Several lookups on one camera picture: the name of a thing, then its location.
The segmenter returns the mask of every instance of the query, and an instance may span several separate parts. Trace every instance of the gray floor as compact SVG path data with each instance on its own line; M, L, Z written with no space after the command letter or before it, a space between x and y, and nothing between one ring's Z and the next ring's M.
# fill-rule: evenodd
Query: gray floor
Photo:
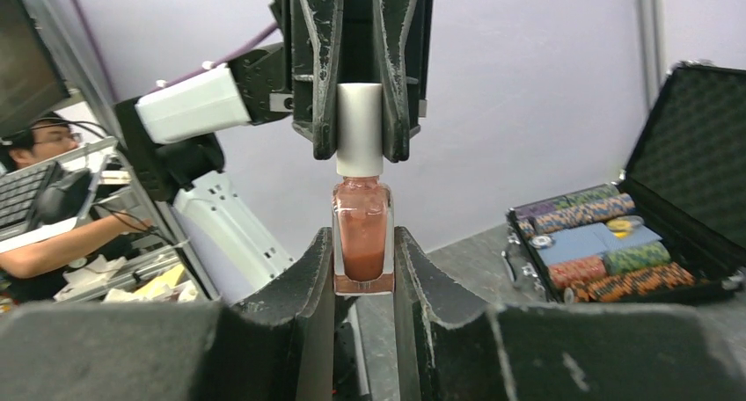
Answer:
M529 301L513 289L501 263L506 243L505 227L497 227L432 252L429 257L445 273L490 303ZM357 310L373 401L399 401L391 296L363 297L357 302ZM725 335L734 355L746 368L746 294L699 310Z

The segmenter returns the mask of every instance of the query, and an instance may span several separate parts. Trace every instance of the monitor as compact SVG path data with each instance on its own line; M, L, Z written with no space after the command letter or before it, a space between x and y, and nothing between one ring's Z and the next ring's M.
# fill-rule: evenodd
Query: monitor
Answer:
M0 0L0 135L18 132L68 96L22 0Z

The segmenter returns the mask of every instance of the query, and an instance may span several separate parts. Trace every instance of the black hair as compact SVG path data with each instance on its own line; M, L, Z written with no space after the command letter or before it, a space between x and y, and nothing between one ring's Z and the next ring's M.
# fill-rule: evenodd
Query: black hair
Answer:
M0 138L0 164L3 164L7 172L18 169L16 161L11 157L12 149L33 150L36 144L33 139L33 130L40 122L48 122L50 126L63 126L69 128L69 121L58 113L48 112L34 120L28 127L7 137Z

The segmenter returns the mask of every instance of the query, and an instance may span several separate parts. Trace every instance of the black keyboard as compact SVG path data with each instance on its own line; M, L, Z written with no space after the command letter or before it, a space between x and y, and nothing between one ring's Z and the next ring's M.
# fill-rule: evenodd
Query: black keyboard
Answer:
M32 165L0 178L0 240L36 228L35 201L63 175L58 162Z

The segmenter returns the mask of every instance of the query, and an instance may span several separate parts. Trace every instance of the nail polish bottle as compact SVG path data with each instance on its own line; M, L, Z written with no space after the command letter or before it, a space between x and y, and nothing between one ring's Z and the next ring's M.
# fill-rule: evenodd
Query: nail polish bottle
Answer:
M384 171L382 86L337 86L337 173L332 195L334 291L340 295L394 289L393 205Z

